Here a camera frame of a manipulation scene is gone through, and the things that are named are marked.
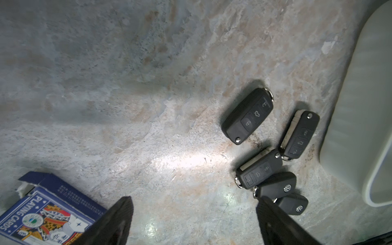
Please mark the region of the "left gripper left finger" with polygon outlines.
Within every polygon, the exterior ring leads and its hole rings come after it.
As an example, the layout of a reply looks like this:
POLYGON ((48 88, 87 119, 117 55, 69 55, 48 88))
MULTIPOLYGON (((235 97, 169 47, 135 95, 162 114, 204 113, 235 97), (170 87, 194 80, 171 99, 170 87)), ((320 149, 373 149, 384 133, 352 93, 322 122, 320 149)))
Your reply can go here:
POLYGON ((74 245, 125 245, 128 240, 134 206, 130 196, 120 198, 74 245))

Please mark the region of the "black flip key with silver edge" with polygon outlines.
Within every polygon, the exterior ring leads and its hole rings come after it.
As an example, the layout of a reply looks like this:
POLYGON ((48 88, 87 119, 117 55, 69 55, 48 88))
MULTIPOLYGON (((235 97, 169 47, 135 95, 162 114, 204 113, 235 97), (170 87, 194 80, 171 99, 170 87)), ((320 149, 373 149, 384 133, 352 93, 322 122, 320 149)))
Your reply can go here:
POLYGON ((300 158, 308 146, 320 121, 320 116, 310 110, 297 110, 280 144, 279 151, 284 161, 300 158))

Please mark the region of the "white storage box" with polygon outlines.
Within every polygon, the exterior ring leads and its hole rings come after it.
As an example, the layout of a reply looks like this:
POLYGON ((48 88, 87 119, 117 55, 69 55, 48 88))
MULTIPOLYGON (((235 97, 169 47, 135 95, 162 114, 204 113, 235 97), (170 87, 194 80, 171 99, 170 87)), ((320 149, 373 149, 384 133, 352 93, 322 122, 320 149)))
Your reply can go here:
POLYGON ((322 167, 372 207, 392 202, 392 3, 359 35, 320 152, 322 167))

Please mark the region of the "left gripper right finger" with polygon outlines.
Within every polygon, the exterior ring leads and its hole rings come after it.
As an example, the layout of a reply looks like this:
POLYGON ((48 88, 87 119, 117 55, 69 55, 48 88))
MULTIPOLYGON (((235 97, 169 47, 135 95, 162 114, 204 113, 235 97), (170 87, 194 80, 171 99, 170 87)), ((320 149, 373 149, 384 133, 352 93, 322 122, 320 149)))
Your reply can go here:
POLYGON ((319 245, 320 243, 267 197, 256 207, 265 245, 319 245))

